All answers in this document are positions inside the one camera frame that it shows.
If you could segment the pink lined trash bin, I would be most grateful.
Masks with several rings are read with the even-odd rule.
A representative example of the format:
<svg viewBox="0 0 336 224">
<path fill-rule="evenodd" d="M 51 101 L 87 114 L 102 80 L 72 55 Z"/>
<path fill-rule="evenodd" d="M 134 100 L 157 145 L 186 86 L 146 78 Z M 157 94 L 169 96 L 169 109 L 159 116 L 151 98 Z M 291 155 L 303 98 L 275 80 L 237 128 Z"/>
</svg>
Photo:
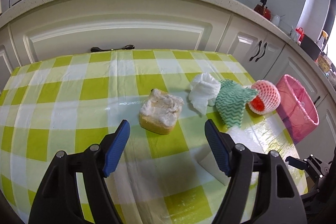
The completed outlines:
<svg viewBox="0 0 336 224">
<path fill-rule="evenodd" d="M 319 125 L 317 109 L 302 84 L 290 75 L 283 75 L 276 87 L 281 96 L 277 113 L 294 144 L 302 141 Z"/>
</svg>

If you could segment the yellow woven basket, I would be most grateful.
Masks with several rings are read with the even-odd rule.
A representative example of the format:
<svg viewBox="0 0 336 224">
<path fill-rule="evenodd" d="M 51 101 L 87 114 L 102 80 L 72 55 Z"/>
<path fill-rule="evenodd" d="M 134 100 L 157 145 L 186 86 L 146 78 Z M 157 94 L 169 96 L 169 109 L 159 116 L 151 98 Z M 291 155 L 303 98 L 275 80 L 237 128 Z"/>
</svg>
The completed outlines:
<svg viewBox="0 0 336 224">
<path fill-rule="evenodd" d="M 331 70 L 331 60 L 321 53 L 318 57 L 318 66 L 323 73 L 328 73 Z"/>
</svg>

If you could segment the green wavy dishcloth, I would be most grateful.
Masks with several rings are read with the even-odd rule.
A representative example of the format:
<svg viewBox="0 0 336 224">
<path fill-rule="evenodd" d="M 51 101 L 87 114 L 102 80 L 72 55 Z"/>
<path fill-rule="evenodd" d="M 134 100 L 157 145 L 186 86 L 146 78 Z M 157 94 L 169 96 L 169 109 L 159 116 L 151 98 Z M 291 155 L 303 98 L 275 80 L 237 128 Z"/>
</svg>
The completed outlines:
<svg viewBox="0 0 336 224">
<path fill-rule="evenodd" d="M 233 80 L 221 80 L 215 107 L 228 128 L 242 126 L 245 105 L 258 93 L 256 89 L 245 88 Z"/>
</svg>

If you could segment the white crumpled tissue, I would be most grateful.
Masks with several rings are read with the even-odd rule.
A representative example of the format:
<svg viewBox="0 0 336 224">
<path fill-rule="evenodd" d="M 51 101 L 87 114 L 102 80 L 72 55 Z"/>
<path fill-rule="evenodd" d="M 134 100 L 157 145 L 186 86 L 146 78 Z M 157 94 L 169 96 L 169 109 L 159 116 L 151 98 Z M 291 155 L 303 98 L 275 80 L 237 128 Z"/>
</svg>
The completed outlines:
<svg viewBox="0 0 336 224">
<path fill-rule="evenodd" d="M 221 83 L 209 73 L 196 75 L 190 82 L 189 101 L 201 115 L 205 115 L 208 106 L 214 106 L 221 89 Z"/>
</svg>

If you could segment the white kitchen cabinets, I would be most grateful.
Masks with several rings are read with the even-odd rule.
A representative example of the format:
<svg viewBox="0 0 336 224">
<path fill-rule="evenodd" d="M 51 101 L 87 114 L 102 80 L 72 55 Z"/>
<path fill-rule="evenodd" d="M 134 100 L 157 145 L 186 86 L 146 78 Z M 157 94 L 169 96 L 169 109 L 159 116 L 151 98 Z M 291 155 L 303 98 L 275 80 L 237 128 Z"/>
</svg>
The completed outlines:
<svg viewBox="0 0 336 224">
<path fill-rule="evenodd" d="M 255 62 L 265 42 L 265 55 Z M 256 80 L 293 76 L 319 114 L 319 126 L 297 144 L 298 152 L 332 158 L 334 88 L 286 34 L 234 0 L 24 0 L 1 16 L 1 84 L 18 66 L 127 44 L 228 53 Z"/>
</svg>

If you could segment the red fruit in foam net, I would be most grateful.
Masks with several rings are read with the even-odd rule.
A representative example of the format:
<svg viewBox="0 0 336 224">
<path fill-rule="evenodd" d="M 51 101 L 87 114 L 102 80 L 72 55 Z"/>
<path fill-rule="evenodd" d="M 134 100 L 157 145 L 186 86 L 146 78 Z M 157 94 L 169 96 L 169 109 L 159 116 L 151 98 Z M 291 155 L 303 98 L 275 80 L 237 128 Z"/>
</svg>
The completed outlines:
<svg viewBox="0 0 336 224">
<path fill-rule="evenodd" d="M 248 102 L 249 108 L 258 115 L 271 113 L 279 107 L 281 96 L 276 86 L 267 80 L 258 80 L 251 86 L 258 91 L 257 96 Z"/>
</svg>

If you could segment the white cup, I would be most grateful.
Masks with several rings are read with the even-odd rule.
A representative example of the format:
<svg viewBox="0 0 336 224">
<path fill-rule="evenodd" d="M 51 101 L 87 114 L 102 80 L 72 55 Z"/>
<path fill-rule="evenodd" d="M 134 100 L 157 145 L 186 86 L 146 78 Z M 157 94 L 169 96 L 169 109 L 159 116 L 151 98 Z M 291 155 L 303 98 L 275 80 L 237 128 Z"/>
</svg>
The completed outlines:
<svg viewBox="0 0 336 224">
<path fill-rule="evenodd" d="M 272 19 L 271 19 L 271 23 L 278 27 L 280 25 L 280 21 L 283 17 L 284 17 L 284 15 L 283 16 L 279 16 L 277 14 L 273 15 Z"/>
</svg>

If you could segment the green white checkered tablecloth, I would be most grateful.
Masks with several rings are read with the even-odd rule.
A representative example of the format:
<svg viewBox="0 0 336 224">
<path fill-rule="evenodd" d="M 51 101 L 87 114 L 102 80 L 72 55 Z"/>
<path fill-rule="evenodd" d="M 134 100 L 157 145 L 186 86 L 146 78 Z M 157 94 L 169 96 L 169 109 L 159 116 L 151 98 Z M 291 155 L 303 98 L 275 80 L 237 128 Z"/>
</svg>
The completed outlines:
<svg viewBox="0 0 336 224">
<path fill-rule="evenodd" d="M 200 116 L 188 103 L 173 131 L 158 135 L 139 125 L 151 90 L 187 101 L 200 73 L 243 86 L 252 77 L 230 55 L 203 51 L 133 50 L 56 57 L 16 68 L 1 92 L 1 191 L 24 222 L 57 151 L 78 153 L 130 123 L 117 169 L 106 180 L 125 223 L 210 223 L 226 186 L 204 125 L 226 126 L 215 108 Z"/>
</svg>

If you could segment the red small container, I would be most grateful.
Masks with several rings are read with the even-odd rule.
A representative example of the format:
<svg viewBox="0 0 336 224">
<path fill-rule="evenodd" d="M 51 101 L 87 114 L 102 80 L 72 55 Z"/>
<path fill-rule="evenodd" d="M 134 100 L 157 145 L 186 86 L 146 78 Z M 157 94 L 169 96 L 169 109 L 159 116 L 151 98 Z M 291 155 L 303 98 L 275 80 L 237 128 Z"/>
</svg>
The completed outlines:
<svg viewBox="0 0 336 224">
<path fill-rule="evenodd" d="M 303 37 L 304 37 L 304 35 L 305 35 L 305 34 L 304 34 L 304 30 L 303 30 L 303 28 L 302 28 L 302 27 L 296 28 L 295 31 L 299 34 L 299 39 L 298 39 L 298 41 L 299 41 L 299 42 L 302 42 Z"/>
</svg>

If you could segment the yellow sponge with tissue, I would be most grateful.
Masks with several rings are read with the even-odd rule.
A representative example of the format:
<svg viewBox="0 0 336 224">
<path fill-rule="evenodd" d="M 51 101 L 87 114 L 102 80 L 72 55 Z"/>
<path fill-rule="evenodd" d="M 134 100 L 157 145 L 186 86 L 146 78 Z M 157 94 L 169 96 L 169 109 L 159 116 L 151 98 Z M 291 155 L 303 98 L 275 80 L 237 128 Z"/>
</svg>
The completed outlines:
<svg viewBox="0 0 336 224">
<path fill-rule="evenodd" d="M 174 129 L 183 105 L 181 97 L 152 89 L 139 111 L 139 124 L 150 132 L 167 135 Z"/>
</svg>

